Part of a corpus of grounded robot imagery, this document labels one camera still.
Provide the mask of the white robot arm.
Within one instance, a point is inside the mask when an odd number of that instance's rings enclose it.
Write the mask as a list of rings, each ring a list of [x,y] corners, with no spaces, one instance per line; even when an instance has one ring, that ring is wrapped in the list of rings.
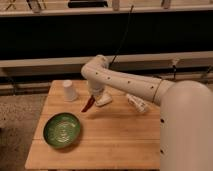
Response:
[[[93,96],[108,85],[160,107],[160,171],[213,171],[213,91],[206,85],[112,71],[102,55],[81,74]]]

